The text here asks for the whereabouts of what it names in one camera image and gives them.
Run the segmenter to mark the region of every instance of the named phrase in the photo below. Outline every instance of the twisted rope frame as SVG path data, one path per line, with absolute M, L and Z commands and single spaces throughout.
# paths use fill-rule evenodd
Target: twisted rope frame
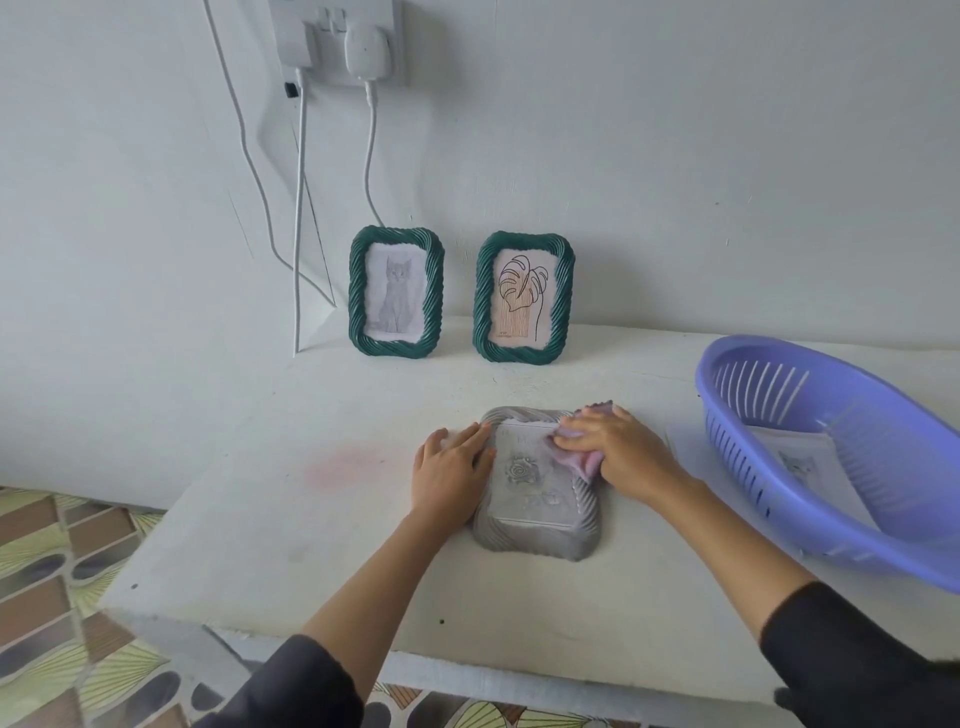
M 408 243 L 426 251 L 426 293 L 423 297 L 423 335 L 409 341 L 379 341 L 364 333 L 367 326 L 367 250 L 373 243 Z M 427 228 L 379 228 L 367 225 L 350 245 L 349 336 L 353 346 L 368 356 L 405 356 L 422 359 L 440 340 L 444 308 L 444 246 Z
M 490 340 L 490 319 L 494 289 L 493 261 L 503 250 L 547 251 L 557 258 L 554 280 L 557 298 L 550 309 L 550 340 L 543 349 L 501 347 Z M 518 361 L 523 364 L 549 364 L 564 350 L 573 299 L 573 264 L 576 255 L 566 238 L 554 233 L 529 235 L 522 232 L 495 232 L 487 238 L 477 257 L 477 286 L 473 298 L 473 347 L 488 361 Z

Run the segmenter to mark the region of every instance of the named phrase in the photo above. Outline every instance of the wall socket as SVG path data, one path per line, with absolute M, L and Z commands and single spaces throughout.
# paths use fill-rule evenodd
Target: wall socket
M 311 84 L 362 86 L 347 71 L 344 36 L 351 22 L 370 23 L 387 36 L 393 73 L 380 85 L 404 85 L 403 26 L 401 0 L 269 0 L 270 15 L 277 36 L 280 27 L 303 22 L 308 26 L 316 53 L 314 66 L 307 71 Z M 295 80 L 294 68 L 282 66 L 283 80 Z

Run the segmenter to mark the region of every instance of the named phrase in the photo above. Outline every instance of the blue plastic basket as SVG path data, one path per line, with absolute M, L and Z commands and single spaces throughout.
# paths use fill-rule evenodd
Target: blue plastic basket
M 707 435 L 759 514 L 808 553 L 960 594 L 960 433 L 839 359 L 728 336 L 697 367 Z M 825 432 L 880 530 L 810 493 L 747 429 Z

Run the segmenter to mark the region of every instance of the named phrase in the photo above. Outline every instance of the white table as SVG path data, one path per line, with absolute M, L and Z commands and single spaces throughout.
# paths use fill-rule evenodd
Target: white table
M 571 326 L 563 356 L 532 367 L 480 358 L 467 318 L 444 319 L 440 346 L 423 360 L 367 357 L 346 331 L 346 313 L 335 311 L 135 553 L 102 602 L 118 619 L 141 633 L 156 631 L 156 618 L 275 638 L 295 632 L 405 513 L 413 452 L 426 434 L 497 405 L 573 409 L 615 399 L 681 433 L 684 462 L 749 513 L 699 435 L 693 373 L 713 336 Z M 960 424 L 960 352 L 812 346 Z M 423 579 L 395 649 L 769 703 L 776 674 L 693 552 L 656 514 L 608 489 L 602 510 L 600 547 L 578 564 L 490 553 L 466 531 L 456 536 Z M 957 597 L 910 578 L 811 566 L 924 654 L 960 654 Z

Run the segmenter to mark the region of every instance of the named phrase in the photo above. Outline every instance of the patterned floor tile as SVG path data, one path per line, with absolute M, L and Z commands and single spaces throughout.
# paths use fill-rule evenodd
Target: patterned floor tile
M 223 702 L 97 610 L 162 517 L 0 488 L 0 728 L 186 728 Z M 640 726 L 377 683 L 363 728 Z

